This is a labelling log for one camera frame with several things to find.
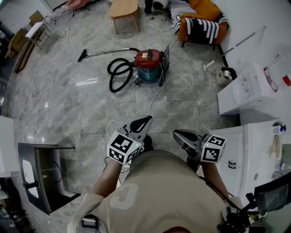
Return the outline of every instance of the marble floor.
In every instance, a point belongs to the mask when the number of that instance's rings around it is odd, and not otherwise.
[[[3,115],[14,119],[15,143],[42,143],[43,137],[46,144],[76,145],[76,150],[61,154],[63,180],[70,191],[89,192],[101,175],[109,139],[108,123],[112,120],[122,123],[129,117],[147,114],[149,103],[159,90],[158,86],[130,89],[127,85],[116,94],[109,91],[108,63],[117,57],[133,61],[132,51],[77,62],[84,48],[89,52],[122,47],[164,50],[167,44],[171,45],[176,36],[159,30],[171,30],[171,23],[161,21],[164,15],[146,19],[143,7],[141,4],[140,32],[130,18],[120,19],[117,35],[106,15],[109,5],[105,1],[91,5],[90,11],[76,11],[75,17],[65,15],[50,26],[60,39],[49,52],[36,47],[26,68],[18,75],[11,75]],[[190,43],[181,48],[181,42],[177,41],[170,52],[171,78],[152,105],[154,121],[149,134],[155,149],[185,158],[186,153],[172,138],[173,130],[192,129],[203,134],[209,129],[233,127],[235,119],[218,114],[217,93],[221,88],[216,83],[216,71],[223,66],[218,50]],[[204,80],[202,58],[206,62],[216,61],[208,69],[208,81]],[[76,86],[90,78],[98,78],[97,83]],[[113,123],[109,132],[117,129],[118,125]],[[13,174],[13,181],[37,232],[66,231],[83,196],[48,216],[29,203],[19,173]]]

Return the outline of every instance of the door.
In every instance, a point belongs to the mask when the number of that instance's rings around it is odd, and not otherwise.
[[[241,133],[226,133],[218,134],[226,138],[226,147],[220,161],[235,165],[242,166],[242,159],[244,157],[244,134]]]
[[[51,7],[51,9],[55,9],[68,0],[46,0],[47,4]]]
[[[223,161],[216,164],[220,177],[224,182],[227,191],[234,196],[239,196],[241,186],[241,171],[242,168],[230,165]]]

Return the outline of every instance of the marker cube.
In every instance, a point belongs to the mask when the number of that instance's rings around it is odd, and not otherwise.
[[[226,138],[215,134],[211,135],[203,145],[201,161],[217,163],[224,152],[225,145]]]
[[[126,164],[138,155],[143,145],[115,131],[107,144],[107,156]]]

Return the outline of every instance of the vacuum cleaner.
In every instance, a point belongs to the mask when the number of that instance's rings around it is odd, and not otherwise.
[[[109,81],[109,89],[111,92],[116,93],[119,92],[122,88],[124,88],[133,74],[133,68],[136,68],[137,77],[135,80],[136,85],[140,85],[141,83],[145,83],[146,85],[159,84],[159,86],[163,85],[164,76],[166,71],[169,69],[170,64],[170,54],[169,54],[169,45],[167,45],[165,51],[158,51],[156,49],[148,49],[139,51],[136,48],[122,48],[122,49],[113,49],[113,50],[105,50],[94,53],[87,53],[87,50],[84,49],[81,56],[78,59],[78,62],[82,61],[86,57],[90,56],[99,56],[107,53],[115,53],[115,52],[124,52],[124,51],[136,51],[137,54],[135,56],[135,60],[133,62],[129,62],[125,58],[116,58],[112,62],[109,63],[107,67],[107,72],[111,75]],[[119,64],[113,71],[111,71],[111,67],[114,63],[122,61],[123,63]],[[120,68],[127,66],[126,69],[122,71],[118,71]],[[113,89],[113,79],[117,75],[124,74],[129,71],[129,75],[124,83]]]

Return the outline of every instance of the black vacuum hose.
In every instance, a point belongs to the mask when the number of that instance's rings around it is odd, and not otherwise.
[[[130,48],[129,50],[133,50],[133,51],[139,52],[139,50],[136,49],[136,48]],[[123,61],[123,63],[119,64],[113,71],[111,71],[112,65],[117,61]],[[128,67],[123,71],[117,72],[123,66],[128,66]],[[113,93],[119,92],[122,88],[124,88],[128,84],[128,82],[129,82],[129,80],[131,79],[131,76],[132,76],[133,67],[134,67],[133,63],[129,62],[127,59],[124,59],[124,58],[116,58],[116,59],[114,59],[112,62],[110,62],[108,64],[107,72],[111,75],[110,81],[109,81],[109,90],[111,92],[113,92]],[[122,75],[122,74],[126,73],[127,71],[129,71],[129,74],[128,74],[128,77],[127,77],[126,81],[120,87],[118,87],[117,89],[113,89],[112,83],[113,83],[114,76]]]

